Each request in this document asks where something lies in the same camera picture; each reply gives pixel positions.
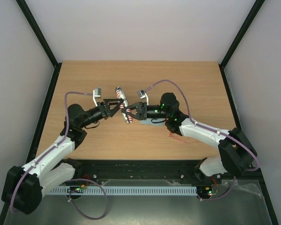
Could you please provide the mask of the light blue cleaning cloth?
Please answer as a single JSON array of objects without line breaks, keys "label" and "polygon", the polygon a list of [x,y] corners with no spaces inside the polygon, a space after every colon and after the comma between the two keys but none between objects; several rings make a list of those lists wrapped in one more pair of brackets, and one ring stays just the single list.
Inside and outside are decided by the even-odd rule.
[{"label": "light blue cleaning cloth", "polygon": [[142,125],[148,125],[148,126],[163,126],[165,123],[165,119],[146,119],[141,120],[140,124]]}]

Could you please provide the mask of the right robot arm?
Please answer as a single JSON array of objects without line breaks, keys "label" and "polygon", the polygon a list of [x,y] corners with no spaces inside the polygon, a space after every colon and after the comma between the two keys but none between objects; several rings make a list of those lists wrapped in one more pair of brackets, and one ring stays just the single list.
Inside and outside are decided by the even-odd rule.
[{"label": "right robot arm", "polygon": [[194,177],[201,184],[222,173],[241,176],[250,170],[257,157],[257,152],[241,129],[219,129],[190,119],[189,115],[180,111],[179,102],[171,92],[161,96],[159,105],[137,102],[121,111],[136,120],[164,119],[171,133],[194,138],[217,149],[219,156],[206,157],[194,168]]}]

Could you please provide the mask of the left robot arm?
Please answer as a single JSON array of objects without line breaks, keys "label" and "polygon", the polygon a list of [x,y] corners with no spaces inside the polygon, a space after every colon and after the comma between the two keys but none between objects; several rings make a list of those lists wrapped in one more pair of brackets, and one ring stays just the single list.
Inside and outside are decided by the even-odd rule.
[{"label": "left robot arm", "polygon": [[51,190],[71,180],[80,165],[72,159],[61,160],[82,144],[88,125],[113,117],[122,103],[117,98],[104,99],[88,110],[79,104],[66,106],[64,127],[57,139],[33,160],[9,169],[1,199],[10,211],[32,213]]}]

